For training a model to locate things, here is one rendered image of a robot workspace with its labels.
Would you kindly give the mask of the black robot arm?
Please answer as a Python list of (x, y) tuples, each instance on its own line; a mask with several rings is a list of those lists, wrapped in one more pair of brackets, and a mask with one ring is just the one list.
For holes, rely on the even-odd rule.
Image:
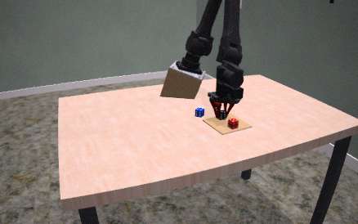
[[(176, 62), (179, 70), (202, 75), (199, 58), (208, 56), (213, 48), (214, 37), (211, 36), (211, 31), (221, 3), (222, 0), (208, 0), (198, 28), (191, 31), (186, 41), (186, 57)], [(243, 57), (239, 37), (239, 6), (240, 0), (225, 0), (223, 32), (217, 54), (217, 61), (222, 63), (217, 66), (217, 80), (225, 83), (217, 82), (216, 95), (228, 96), (231, 104), (239, 104), (244, 96), (244, 89), (241, 87), (244, 71), (239, 67)]]

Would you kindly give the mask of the black die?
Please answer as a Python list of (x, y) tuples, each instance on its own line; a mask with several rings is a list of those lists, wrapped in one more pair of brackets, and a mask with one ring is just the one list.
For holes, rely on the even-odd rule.
[(224, 110), (221, 110), (221, 113), (219, 114), (218, 119), (219, 120), (226, 119), (226, 112)]

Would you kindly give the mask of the blue die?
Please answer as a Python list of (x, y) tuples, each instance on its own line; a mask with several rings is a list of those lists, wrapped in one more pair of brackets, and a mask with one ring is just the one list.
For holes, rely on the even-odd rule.
[(195, 110), (195, 117), (200, 117), (202, 118), (204, 116), (204, 108), (197, 108)]

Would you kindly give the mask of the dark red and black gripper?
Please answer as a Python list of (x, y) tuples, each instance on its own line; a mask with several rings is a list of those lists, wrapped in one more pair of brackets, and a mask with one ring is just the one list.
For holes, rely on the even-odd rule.
[[(216, 92), (208, 92), (208, 96), (209, 96), (209, 101), (213, 107), (214, 113), (216, 118), (218, 119), (220, 111), (221, 111), (221, 107), (222, 107), (222, 103), (224, 105), (224, 111), (226, 112), (226, 117), (228, 116), (228, 114), (230, 113), (231, 109), (233, 108), (233, 106), (235, 104), (231, 104), (229, 101), (228, 96), (226, 97), (219, 97), (216, 95)], [(227, 108), (227, 104), (229, 103), (229, 107), (228, 110)], [(217, 108), (216, 108), (217, 107)]]

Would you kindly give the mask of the tan flat mat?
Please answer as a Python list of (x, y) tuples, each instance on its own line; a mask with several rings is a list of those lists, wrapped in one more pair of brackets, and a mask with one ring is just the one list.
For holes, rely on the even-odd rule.
[[(231, 129), (231, 128), (227, 127), (228, 119), (233, 119), (233, 118), (239, 120), (239, 127), (236, 128), (236, 129)], [(250, 124), (248, 124), (245, 121), (243, 121), (242, 119), (239, 119), (238, 117), (234, 116), (233, 114), (228, 114), (226, 119), (223, 119), (223, 120), (219, 120), (216, 117), (212, 117), (212, 118), (208, 118), (208, 119), (202, 119), (202, 120), (206, 124), (208, 124), (210, 127), (214, 128), (216, 131), (221, 133), (222, 135), (232, 133), (232, 132), (237, 132), (237, 131), (240, 131), (240, 130), (244, 130), (244, 129), (253, 127)]]

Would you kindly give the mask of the red die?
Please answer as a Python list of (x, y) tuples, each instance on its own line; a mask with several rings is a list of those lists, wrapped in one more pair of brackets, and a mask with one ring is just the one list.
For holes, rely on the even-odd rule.
[(236, 129), (239, 126), (239, 120), (233, 118), (233, 119), (228, 119), (228, 126), (231, 129)]

